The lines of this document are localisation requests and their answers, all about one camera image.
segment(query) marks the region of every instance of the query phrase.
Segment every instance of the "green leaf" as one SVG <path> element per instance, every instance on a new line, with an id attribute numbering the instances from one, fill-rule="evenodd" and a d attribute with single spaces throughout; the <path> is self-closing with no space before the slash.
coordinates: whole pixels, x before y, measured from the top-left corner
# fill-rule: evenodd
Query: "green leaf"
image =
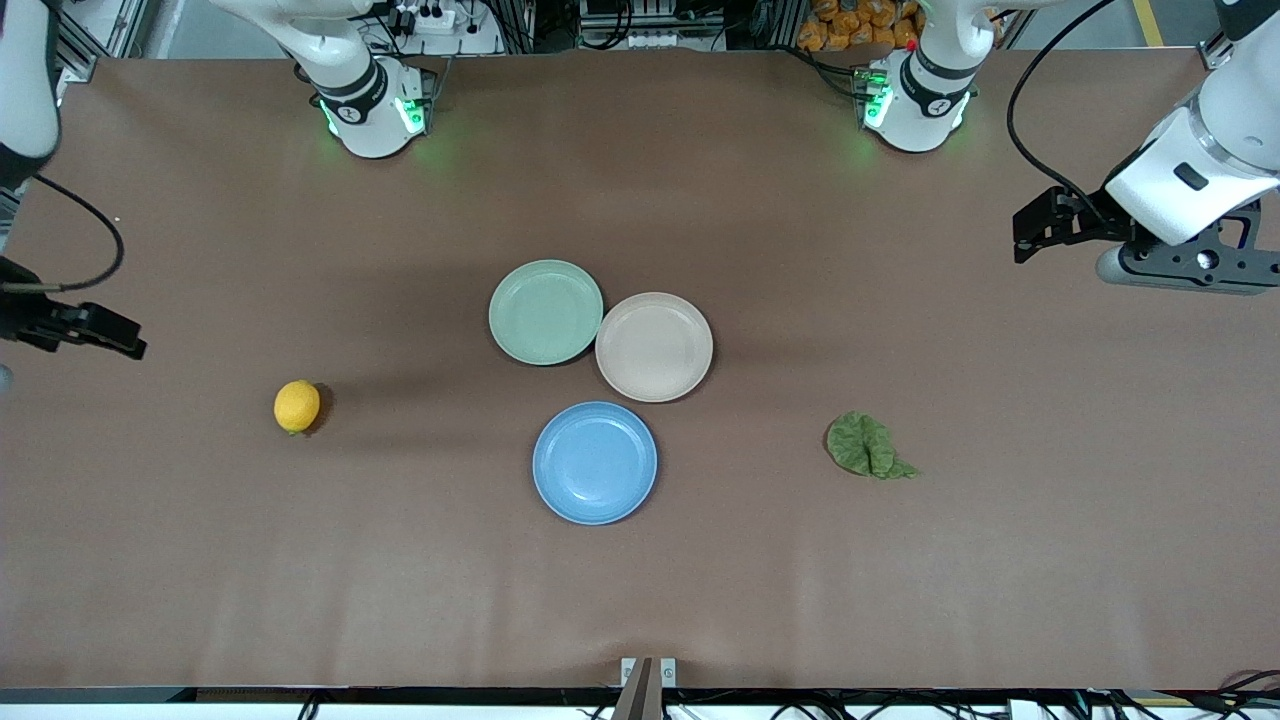
<path id="1" fill-rule="evenodd" d="M 887 473 L 879 475 L 879 478 L 884 480 L 896 480 L 899 478 L 914 478 L 919 474 L 920 474 L 919 470 L 916 470 L 915 468 L 913 468 L 906 462 L 902 462 L 902 460 L 895 457 L 893 465 L 888 469 Z"/>
<path id="2" fill-rule="evenodd" d="M 888 428 L 864 413 L 845 413 L 827 430 L 827 452 L 841 468 L 881 479 L 914 478 L 919 470 L 897 457 Z"/>
<path id="3" fill-rule="evenodd" d="M 872 460 L 872 474 L 884 477 L 893 466 L 893 443 L 888 438 L 888 428 L 864 415 L 863 428 L 867 442 L 867 455 Z"/>
<path id="4" fill-rule="evenodd" d="M 859 475 L 869 475 L 872 466 L 863 441 L 863 418 L 861 413 L 846 413 L 832 423 L 827 430 L 827 452 L 831 452 L 836 465 Z"/>

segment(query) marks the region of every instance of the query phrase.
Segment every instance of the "plate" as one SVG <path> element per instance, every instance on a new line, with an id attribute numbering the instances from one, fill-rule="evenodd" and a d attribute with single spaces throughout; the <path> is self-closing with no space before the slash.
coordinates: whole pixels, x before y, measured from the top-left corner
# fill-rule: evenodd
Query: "plate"
<path id="1" fill-rule="evenodd" d="M 586 270 L 563 260 L 534 260 L 493 291 L 489 332 L 516 360 L 554 365 L 591 345 L 603 315 L 600 287 Z"/>
<path id="2" fill-rule="evenodd" d="M 552 418 L 534 446 L 534 486 L 557 515 L 607 525 L 653 489 L 658 447 L 644 420 L 612 402 L 581 402 Z"/>
<path id="3" fill-rule="evenodd" d="M 712 366 L 707 318 L 691 302 L 645 292 L 618 302 L 595 338 L 595 361 L 613 389 L 641 402 L 676 400 Z"/>

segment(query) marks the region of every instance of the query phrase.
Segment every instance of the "blue plate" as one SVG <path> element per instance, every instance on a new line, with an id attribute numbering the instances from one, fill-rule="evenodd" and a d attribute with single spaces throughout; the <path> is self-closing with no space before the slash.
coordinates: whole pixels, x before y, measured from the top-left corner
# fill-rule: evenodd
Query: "blue plate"
<path id="1" fill-rule="evenodd" d="M 653 489 L 658 447 L 644 420 L 612 402 L 582 402 L 552 418 L 534 446 L 534 486 L 557 515 L 607 525 Z"/>

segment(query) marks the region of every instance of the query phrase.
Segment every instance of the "green led light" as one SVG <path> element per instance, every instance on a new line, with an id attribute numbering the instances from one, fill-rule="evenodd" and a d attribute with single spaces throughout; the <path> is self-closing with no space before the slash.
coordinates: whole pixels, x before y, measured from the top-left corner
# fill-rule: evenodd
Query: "green led light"
<path id="1" fill-rule="evenodd" d="M 333 115 L 329 114 L 329 108 L 326 108 L 324 102 L 320 104 L 320 111 L 324 113 L 324 119 L 329 123 L 329 135 L 337 137 L 338 126 L 333 124 Z"/>
<path id="2" fill-rule="evenodd" d="M 416 101 L 404 101 L 397 97 L 396 109 L 399 111 L 401 119 L 404 120 L 404 129 L 407 129 L 410 135 L 417 135 L 425 129 L 422 113 L 419 111 Z"/>
<path id="3" fill-rule="evenodd" d="M 960 99 L 960 106 L 956 108 L 956 119 L 951 120 L 951 129 L 956 129 L 964 122 L 964 106 L 969 104 L 969 97 L 972 96 L 972 92 L 965 92 L 964 97 Z"/>

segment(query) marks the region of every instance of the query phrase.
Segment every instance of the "wire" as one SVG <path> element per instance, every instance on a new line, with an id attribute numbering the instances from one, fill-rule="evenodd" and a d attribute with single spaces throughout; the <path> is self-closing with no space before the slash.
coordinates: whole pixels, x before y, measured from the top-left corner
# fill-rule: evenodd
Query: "wire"
<path id="1" fill-rule="evenodd" d="M 783 705 L 782 707 L 780 707 L 780 708 L 777 710 L 777 712 L 774 712 L 774 714 L 773 714 L 773 715 L 772 715 L 772 716 L 769 717 L 769 720 L 778 720 L 778 717 L 781 717 L 781 716 L 782 716 L 782 714 L 783 714 L 783 712 L 786 712 L 787 710 L 797 710 L 797 711 L 803 712 L 803 714 L 804 714 L 804 716 L 805 716 L 805 717 L 808 717 L 809 720 L 818 720 L 818 716 L 817 716 L 817 715 L 814 715 L 813 712 L 809 712 L 808 710 L 805 710 L 805 708 L 804 708 L 804 706 L 800 706 L 800 705 L 796 705 L 796 703 L 794 703 L 794 702 L 790 702 L 790 703 L 787 703 L 787 705 Z"/>
<path id="2" fill-rule="evenodd" d="M 115 258 L 111 259 L 111 264 L 106 266 L 105 270 L 93 275 L 87 281 L 79 281 L 74 283 L 4 283 L 0 284 L 0 291 L 4 292 L 22 292 L 22 293 L 38 293 L 38 292 L 70 292 L 73 290 L 87 290 L 97 284 L 102 284 L 108 278 L 115 274 L 124 263 L 124 238 L 120 237 L 120 231 L 115 227 L 115 223 L 110 218 L 102 214 L 101 210 L 90 204 L 79 195 L 67 190 L 65 187 L 58 184 L 56 182 L 46 178 L 45 176 L 36 173 L 32 176 L 33 179 L 41 182 L 58 192 L 63 193 L 72 201 L 74 201 L 81 208 L 90 211 L 91 215 L 97 218 L 100 223 L 111 233 L 111 240 L 115 242 Z"/>
<path id="3" fill-rule="evenodd" d="M 632 13 L 631 0 L 617 0 L 618 4 L 618 22 L 613 26 L 613 32 L 609 33 L 608 40 L 600 45 L 593 45 L 590 42 L 582 41 L 582 47 L 590 47 L 591 50 L 612 50 L 617 47 L 623 40 L 626 40 L 627 33 L 631 32 Z M 626 19 L 627 27 L 622 28 L 622 20 Z"/>
<path id="4" fill-rule="evenodd" d="M 837 95 L 841 95 L 844 97 L 849 97 L 851 100 L 870 100 L 872 97 L 874 97 L 869 92 L 856 92 L 856 91 L 852 91 L 852 90 L 846 90 L 846 88 L 836 85 L 836 82 L 833 79 L 831 79 L 829 77 L 827 77 L 827 73 L 831 73 L 833 76 L 840 76 L 840 77 L 844 77 L 844 78 L 849 78 L 850 85 L 852 85 L 852 79 L 855 77 L 852 68 L 838 68 L 836 65 L 828 65 L 827 63 L 822 63 L 817 58 L 814 58 L 812 53 L 801 51 L 801 50 L 797 50 L 797 49 L 787 46 L 787 45 L 774 45 L 774 46 L 769 47 L 769 50 L 782 50 L 787 55 L 791 55 L 792 58 L 795 58 L 795 59 L 800 60 L 801 63 L 809 65 L 810 68 L 813 68 L 814 70 L 818 72 L 818 77 L 822 78 L 822 82 L 827 83 L 827 87 L 829 87 L 833 91 L 836 91 Z"/>
<path id="5" fill-rule="evenodd" d="M 489 6 L 489 14 L 493 15 L 494 22 L 498 23 L 498 27 L 502 28 L 503 40 L 507 42 L 507 45 L 515 45 L 515 46 L 520 47 L 521 53 L 531 53 L 532 51 L 532 49 L 525 42 L 525 36 L 522 33 L 520 33 L 520 32 L 516 32 L 511 27 L 511 23 L 508 23 L 507 20 L 502 19 L 502 15 L 499 15 L 493 9 L 493 6 Z"/>
<path id="6" fill-rule="evenodd" d="M 383 26 L 383 32 L 385 32 L 387 33 L 387 38 L 392 41 L 392 50 L 396 51 L 396 54 L 393 55 L 393 58 L 396 58 L 396 59 L 404 58 L 406 55 L 404 55 L 404 53 L 401 51 L 399 42 L 397 42 L 396 41 L 396 36 L 392 35 L 392 28 L 387 27 L 387 20 L 384 20 L 381 15 L 374 15 L 374 19 L 378 20 L 378 24 Z"/>
<path id="7" fill-rule="evenodd" d="M 1230 685 L 1222 685 L 1221 688 L 1217 689 L 1217 692 L 1220 693 L 1235 692 L 1239 689 L 1244 689 L 1252 685 L 1253 683 L 1257 683 L 1258 680 L 1266 680 L 1267 678 L 1277 678 L 1277 676 L 1280 676 L 1280 670 L 1263 670 L 1261 673 L 1254 673 L 1248 678 L 1244 678 L 1243 680 L 1236 680 Z"/>
<path id="8" fill-rule="evenodd" d="M 449 79 L 449 70 L 453 69 L 453 59 L 457 55 L 449 55 L 449 59 L 444 61 L 444 72 L 435 78 L 435 92 L 431 94 L 431 102 L 440 99 L 440 94 L 444 92 L 444 81 Z"/>
<path id="9" fill-rule="evenodd" d="M 1129 697 L 1129 693 L 1126 693 L 1124 691 L 1111 691 L 1111 694 L 1114 694 L 1116 698 L 1119 698 L 1120 702 L 1128 705 L 1129 707 L 1133 707 L 1138 712 L 1142 712 L 1149 720 L 1165 720 L 1160 715 L 1156 715 L 1155 712 L 1147 710 L 1147 706 L 1144 706 L 1140 702 L 1138 702 L 1138 701 L 1133 700 L 1132 697 Z"/>
<path id="10" fill-rule="evenodd" d="M 741 20 L 737 20 L 736 23 L 731 24 L 731 26 L 723 24 L 723 22 L 722 22 L 721 31 L 717 32 L 716 37 L 712 38 L 712 50 L 716 50 L 716 44 L 719 42 L 719 38 L 721 38 L 722 35 L 724 35 L 727 31 L 731 31 L 731 29 L 733 29 L 733 28 L 744 24 L 745 22 L 746 22 L 746 19 L 741 19 Z M 728 40 L 727 38 L 724 40 L 724 50 L 728 50 Z"/>
<path id="11" fill-rule="evenodd" d="M 1018 129 L 1014 127 L 1014 108 L 1018 104 L 1018 97 L 1023 94 L 1023 87 L 1027 85 L 1028 78 L 1032 77 L 1032 73 L 1036 72 L 1036 68 L 1038 68 L 1041 61 L 1044 60 L 1044 56 L 1048 55 L 1050 50 L 1056 47 L 1057 44 L 1061 42 L 1064 37 L 1070 35 L 1073 29 L 1080 27 L 1080 23 L 1092 18 L 1094 14 L 1097 14 L 1098 10 L 1106 8 L 1111 3 L 1115 3 L 1115 0 L 1098 0 L 1097 3 L 1093 4 L 1092 8 L 1080 13 L 1079 15 L 1075 17 L 1075 19 L 1066 23 L 1066 27 L 1059 31 L 1059 33 L 1053 36 L 1053 40 L 1048 41 L 1048 45 L 1042 47 L 1039 53 L 1036 53 L 1036 56 L 1032 58 L 1030 64 L 1028 64 L 1027 69 L 1023 70 L 1023 77 L 1018 78 L 1018 83 L 1014 85 L 1014 92 L 1009 96 L 1009 108 L 1005 111 L 1005 126 L 1009 129 L 1009 140 L 1014 142 L 1014 147 L 1018 149 L 1018 152 L 1028 163 L 1030 163 L 1033 168 L 1044 173 L 1055 182 L 1065 187 L 1070 193 L 1075 195 L 1075 197 L 1079 199 L 1080 202 L 1083 202 L 1084 206 L 1089 209 L 1089 213 L 1092 213 L 1093 217 L 1096 217 L 1103 227 L 1108 227 L 1110 223 L 1098 210 L 1098 206 L 1093 204 L 1093 200 L 1091 200 L 1089 196 L 1083 190 L 1080 190 L 1078 184 L 1068 179 L 1066 176 L 1064 176 L 1062 173 L 1046 165 L 1043 161 L 1041 161 L 1039 158 L 1033 155 L 1032 151 L 1028 150 L 1025 145 L 1023 145 L 1021 138 L 1018 137 Z"/>
<path id="12" fill-rule="evenodd" d="M 320 714 L 320 701 L 328 698 L 329 693 L 325 691 L 311 691 L 306 702 L 302 703 L 302 710 L 298 711 L 298 720 L 315 720 L 316 715 Z"/>

